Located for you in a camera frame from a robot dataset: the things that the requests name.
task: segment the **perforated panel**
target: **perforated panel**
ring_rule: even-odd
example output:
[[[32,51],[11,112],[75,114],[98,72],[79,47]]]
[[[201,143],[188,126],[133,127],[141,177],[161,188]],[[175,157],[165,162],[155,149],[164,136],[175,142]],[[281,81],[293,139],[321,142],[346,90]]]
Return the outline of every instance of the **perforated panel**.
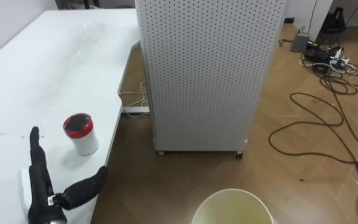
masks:
[[[155,149],[241,151],[286,0],[137,0]]]

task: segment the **table surface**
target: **table surface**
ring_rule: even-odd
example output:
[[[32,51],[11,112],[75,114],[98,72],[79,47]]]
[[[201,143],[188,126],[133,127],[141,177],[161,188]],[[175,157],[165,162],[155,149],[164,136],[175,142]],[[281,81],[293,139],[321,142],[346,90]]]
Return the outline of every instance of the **table surface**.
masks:
[[[30,165],[29,133],[40,128],[53,187],[62,192],[107,163],[121,113],[127,59],[139,41],[135,9],[47,11],[0,50],[0,223],[25,223],[18,172]],[[62,124],[94,121],[99,150],[76,154]],[[65,212],[89,223],[94,203]]]

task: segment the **black cable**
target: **black cable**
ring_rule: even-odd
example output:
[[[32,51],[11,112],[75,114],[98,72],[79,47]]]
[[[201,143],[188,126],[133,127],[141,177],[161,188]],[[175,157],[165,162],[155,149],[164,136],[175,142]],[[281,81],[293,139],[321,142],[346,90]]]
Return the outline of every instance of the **black cable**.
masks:
[[[307,59],[303,58],[303,54],[301,55],[301,61],[303,62],[303,64],[305,64],[304,62],[307,62]],[[351,64],[352,66],[354,66],[356,69],[358,69],[358,65],[355,64]],[[309,68],[308,66],[305,66],[308,70],[311,70],[312,72],[314,72],[314,68],[313,66],[311,68]],[[340,135],[335,131],[335,129],[333,127],[338,127],[341,126],[343,123],[346,123],[347,128],[349,129],[349,131],[351,132],[353,138],[357,141],[358,143],[358,137],[356,136],[356,134],[354,133],[349,121],[347,120],[346,114],[343,110],[343,107],[341,105],[341,102],[339,101],[339,98],[337,97],[337,95],[355,95],[357,93],[357,89],[354,88],[347,80],[345,80],[344,74],[342,73],[332,73],[331,70],[329,70],[327,73],[325,74],[321,74],[321,73],[314,73],[315,75],[317,75],[319,77],[319,81],[320,83],[327,88],[334,96],[335,101],[339,107],[336,108],[334,105],[328,103],[327,101],[317,97],[317,96],[313,96],[311,94],[307,94],[307,93],[300,93],[300,92],[295,92],[292,93],[290,95],[290,99],[291,101],[296,104],[297,106],[299,106],[300,108],[304,109],[305,111],[309,112],[310,114],[312,114],[315,118],[317,118],[318,120],[320,120],[320,122],[312,122],[312,121],[296,121],[293,123],[290,123],[284,127],[281,127],[275,131],[273,131],[272,133],[270,133],[269,137],[268,137],[268,142],[270,144],[270,146],[272,148],[274,148],[277,152],[284,154],[286,156],[323,156],[323,157],[328,157],[330,159],[334,159],[335,161],[341,162],[343,164],[350,164],[350,165],[355,165],[355,169],[358,175],[358,161],[356,160],[355,155],[352,153],[352,151],[349,149],[348,145],[343,141],[342,137],[340,137]],[[353,76],[358,76],[358,74],[354,75],[354,74],[349,74],[349,73],[345,73],[345,75],[353,75]],[[338,90],[335,89],[334,85],[339,85],[342,86],[344,88],[344,90]],[[301,105],[299,102],[297,102],[297,100],[295,99],[295,96],[297,95],[303,95],[303,96],[307,96],[310,98],[313,98],[315,100],[318,100],[322,103],[325,103],[326,105],[330,106],[332,109],[334,109],[336,111],[336,113],[338,114],[338,116],[340,117],[340,121],[338,121],[337,123],[328,123],[326,122],[322,117],[320,117],[318,114],[312,112],[311,110],[309,110],[308,108],[306,108],[305,106]],[[283,150],[280,150],[279,148],[277,148],[273,142],[272,142],[272,137],[274,134],[277,134],[280,131],[283,131],[289,127],[298,125],[298,124],[308,124],[308,125],[317,125],[317,126],[325,126],[327,128],[330,129],[331,132],[333,132],[335,134],[335,136],[338,138],[338,140],[342,143],[342,145],[344,146],[345,150],[347,151],[347,153],[349,154],[349,156],[351,157],[351,161],[347,161],[344,159],[340,159],[337,157],[334,157],[332,155],[329,154],[325,154],[322,152],[301,152],[301,153],[290,153],[290,152],[285,152]],[[357,196],[357,214],[358,214],[358,196]]]
[[[298,33],[299,33],[299,34],[304,34],[303,31],[305,31],[305,26],[303,26],[303,27],[301,27],[301,28],[298,29]]]
[[[354,14],[356,13],[356,11],[358,10],[358,5],[356,6],[356,8],[354,9],[353,13],[351,14],[351,16],[349,17],[349,19],[347,20],[346,24],[347,25],[349,23],[349,21],[353,18]]]
[[[312,12],[311,12],[311,17],[310,17],[310,22],[309,22],[308,34],[309,34],[309,32],[310,32],[311,21],[313,20],[314,10],[316,9],[317,2],[318,2],[318,0],[316,0],[316,2],[314,2],[314,7],[313,7],[313,10],[312,10]]]
[[[284,42],[293,42],[293,40],[287,40],[287,39],[278,40],[278,46],[280,47],[284,46]]]

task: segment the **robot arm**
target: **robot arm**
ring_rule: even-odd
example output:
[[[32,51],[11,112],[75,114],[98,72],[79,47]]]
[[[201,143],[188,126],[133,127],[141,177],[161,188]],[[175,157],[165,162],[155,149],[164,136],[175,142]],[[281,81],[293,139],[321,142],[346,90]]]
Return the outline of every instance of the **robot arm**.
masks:
[[[21,173],[21,199],[29,224],[67,223],[63,208],[70,210],[89,202],[100,193],[106,181],[107,168],[102,166],[94,176],[69,186],[62,194],[55,194],[47,169],[45,153],[39,145],[37,127],[34,127],[30,133],[30,155],[31,166]]]

